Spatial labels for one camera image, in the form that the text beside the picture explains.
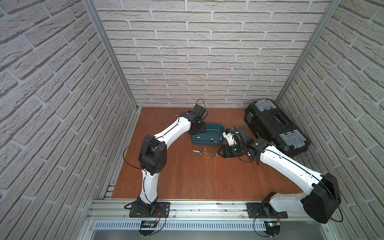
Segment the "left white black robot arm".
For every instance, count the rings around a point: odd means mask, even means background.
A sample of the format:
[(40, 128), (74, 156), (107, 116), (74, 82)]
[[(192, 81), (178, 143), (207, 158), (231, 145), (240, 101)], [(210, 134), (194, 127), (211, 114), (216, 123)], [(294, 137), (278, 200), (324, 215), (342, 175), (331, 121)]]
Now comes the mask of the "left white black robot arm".
[(130, 211), (131, 218), (167, 217), (167, 211), (163, 211), (158, 204), (157, 189), (160, 172), (167, 164), (168, 148), (184, 133), (190, 135), (206, 133), (207, 116), (206, 105), (195, 103), (191, 110), (180, 113), (175, 122), (162, 132), (154, 136), (145, 136), (140, 141), (142, 145), (138, 156), (139, 167), (129, 164), (123, 154), (124, 162), (132, 168), (141, 170), (143, 175), (141, 193), (134, 202), (124, 206)]

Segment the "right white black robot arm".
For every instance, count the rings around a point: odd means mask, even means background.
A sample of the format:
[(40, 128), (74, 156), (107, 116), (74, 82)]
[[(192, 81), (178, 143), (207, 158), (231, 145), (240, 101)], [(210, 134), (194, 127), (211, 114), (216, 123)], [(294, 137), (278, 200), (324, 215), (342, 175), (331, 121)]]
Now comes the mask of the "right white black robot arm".
[(247, 156), (257, 164), (274, 168), (302, 190), (300, 194), (270, 193), (264, 204), (275, 212), (305, 213), (318, 223), (326, 224), (340, 208), (339, 183), (332, 174), (305, 167), (267, 140), (253, 139), (244, 127), (226, 129), (222, 137), (228, 142), (219, 148), (218, 155), (222, 158)]

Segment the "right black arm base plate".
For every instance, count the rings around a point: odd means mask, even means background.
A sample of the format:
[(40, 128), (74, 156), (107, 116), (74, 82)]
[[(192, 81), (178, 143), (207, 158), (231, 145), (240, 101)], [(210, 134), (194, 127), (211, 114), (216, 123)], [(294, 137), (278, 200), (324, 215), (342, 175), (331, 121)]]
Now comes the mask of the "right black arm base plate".
[(287, 212), (277, 212), (267, 203), (246, 203), (250, 219), (287, 219)]

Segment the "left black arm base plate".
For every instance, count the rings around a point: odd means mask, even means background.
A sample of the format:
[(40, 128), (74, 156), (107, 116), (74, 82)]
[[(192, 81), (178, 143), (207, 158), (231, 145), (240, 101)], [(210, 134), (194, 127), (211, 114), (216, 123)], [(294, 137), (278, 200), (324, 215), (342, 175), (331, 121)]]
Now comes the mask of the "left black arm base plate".
[(130, 218), (168, 218), (170, 212), (170, 202), (156, 202), (146, 204), (143, 201), (134, 201), (130, 209)]

